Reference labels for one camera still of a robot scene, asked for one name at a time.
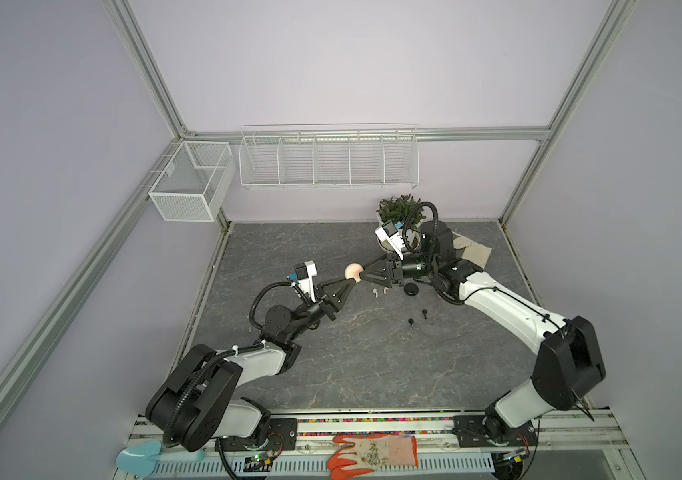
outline marble surface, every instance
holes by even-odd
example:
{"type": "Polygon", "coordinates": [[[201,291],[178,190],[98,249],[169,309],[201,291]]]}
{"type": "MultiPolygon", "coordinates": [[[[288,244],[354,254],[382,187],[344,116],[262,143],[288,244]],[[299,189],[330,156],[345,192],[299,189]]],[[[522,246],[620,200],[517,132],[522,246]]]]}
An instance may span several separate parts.
{"type": "MultiPolygon", "coordinates": [[[[528,297],[524,281],[495,222],[461,222],[451,229],[493,248],[486,270],[528,297]]],[[[195,343],[215,349],[251,343],[257,332],[247,312],[268,283],[284,280],[294,264],[314,260],[317,280],[343,275],[346,265],[381,254],[375,224],[235,224],[195,343]]],[[[375,297],[358,283],[337,320],[298,339],[303,348],[283,375],[237,389],[267,408],[485,408],[528,378],[535,357],[515,336],[483,313],[441,300],[419,285],[417,296],[395,288],[375,297]],[[421,311],[426,309],[427,320],[421,311]],[[408,318],[413,318],[410,330],[408,318]]],[[[290,288],[269,292],[270,305],[291,308],[290,288]]]]}

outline wire basket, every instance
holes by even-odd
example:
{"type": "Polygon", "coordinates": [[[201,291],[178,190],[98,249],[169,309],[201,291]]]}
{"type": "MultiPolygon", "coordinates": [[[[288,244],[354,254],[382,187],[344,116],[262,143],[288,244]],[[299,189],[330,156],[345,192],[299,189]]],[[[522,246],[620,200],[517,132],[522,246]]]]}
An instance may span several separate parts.
{"type": "Polygon", "coordinates": [[[245,136],[240,181],[247,188],[414,187],[419,182],[415,130],[245,136]]]}
{"type": "Polygon", "coordinates": [[[165,220],[214,222],[236,169],[229,143],[183,141],[149,197],[165,220]]]}

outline black mounting plate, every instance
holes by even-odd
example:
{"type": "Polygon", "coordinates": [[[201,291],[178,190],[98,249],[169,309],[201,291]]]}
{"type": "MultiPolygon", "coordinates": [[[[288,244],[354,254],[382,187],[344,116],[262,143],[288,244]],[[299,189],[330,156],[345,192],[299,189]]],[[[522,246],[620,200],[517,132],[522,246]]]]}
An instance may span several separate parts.
{"type": "MultiPolygon", "coordinates": [[[[485,418],[484,415],[457,415],[453,417],[453,426],[456,428],[466,429],[476,429],[477,426],[482,425],[482,420],[485,418]]],[[[531,432],[528,427],[532,427],[533,424],[528,422],[530,425],[525,426],[520,429],[520,435],[525,436],[528,440],[528,446],[534,447],[538,445],[538,439],[536,438],[535,432],[531,432]]],[[[490,443],[487,438],[481,435],[472,435],[470,433],[458,433],[456,437],[459,439],[459,447],[496,447],[495,444],[490,443]]],[[[524,447],[525,443],[520,437],[514,437],[506,445],[509,447],[524,447]]]]}
{"type": "Polygon", "coordinates": [[[221,440],[225,452],[263,452],[265,450],[279,450],[283,447],[283,452],[296,449],[296,439],[298,438],[298,419],[296,418],[270,418],[269,434],[279,433],[279,435],[269,435],[268,444],[263,448],[253,449],[253,444],[247,438],[229,437],[221,440]]]}

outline orange glove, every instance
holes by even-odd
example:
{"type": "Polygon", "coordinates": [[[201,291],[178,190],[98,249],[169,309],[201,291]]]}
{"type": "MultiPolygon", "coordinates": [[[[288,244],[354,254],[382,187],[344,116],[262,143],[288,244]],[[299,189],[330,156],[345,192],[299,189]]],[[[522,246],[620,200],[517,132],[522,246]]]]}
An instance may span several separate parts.
{"type": "Polygon", "coordinates": [[[333,442],[346,444],[330,460],[330,480],[346,480],[365,475],[384,465],[418,466],[415,437],[373,433],[366,436],[333,437],[333,442]]]}

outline mesh basket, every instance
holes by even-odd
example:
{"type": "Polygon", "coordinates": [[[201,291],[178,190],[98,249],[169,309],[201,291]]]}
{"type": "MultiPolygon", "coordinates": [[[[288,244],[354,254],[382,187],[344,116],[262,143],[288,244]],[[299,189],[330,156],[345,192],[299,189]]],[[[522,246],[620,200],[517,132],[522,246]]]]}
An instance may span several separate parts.
{"type": "Polygon", "coordinates": [[[229,143],[184,141],[149,197],[165,220],[213,222],[236,169],[229,143]]]}
{"type": "Polygon", "coordinates": [[[414,187],[415,132],[336,136],[246,136],[240,180],[247,188],[414,187]]]}

